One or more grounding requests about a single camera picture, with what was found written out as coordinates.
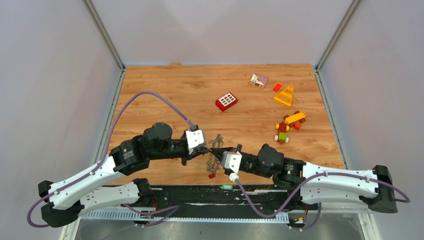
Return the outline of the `large grey toothed keyring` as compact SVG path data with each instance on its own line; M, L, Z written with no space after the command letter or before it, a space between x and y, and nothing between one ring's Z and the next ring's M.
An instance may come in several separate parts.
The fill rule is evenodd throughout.
M211 138L208 143L212 148L222 148L224 144L224 138L220 133L218 133L216 137ZM220 160L212 153L210 153L206 161L206 170L208 172L209 179L216 177L217 171L220 169L220 165Z

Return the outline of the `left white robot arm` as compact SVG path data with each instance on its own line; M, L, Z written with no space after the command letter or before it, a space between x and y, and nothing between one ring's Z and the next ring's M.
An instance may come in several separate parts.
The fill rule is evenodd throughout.
M195 126L179 139L173 139L172 128L158 122L130 140L113 148L101 161L80 173L58 182L38 184L40 197L45 201L41 218L53 228L68 225L91 211L113 205L134 204L149 206L153 191L146 178L137 178L121 186L106 184L147 169L152 160L180 158L186 165L208 151L204 132Z

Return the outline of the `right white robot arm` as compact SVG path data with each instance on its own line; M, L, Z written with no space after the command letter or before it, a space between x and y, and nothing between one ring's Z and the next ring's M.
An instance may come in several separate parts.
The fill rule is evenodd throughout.
M397 213L397 201L389 169L376 165L369 170L324 167L286 157L264 144L254 155L237 148L211 148L226 175L239 180L239 172L271 178L276 188L287 190L286 204L292 209L318 203L365 204L378 213Z

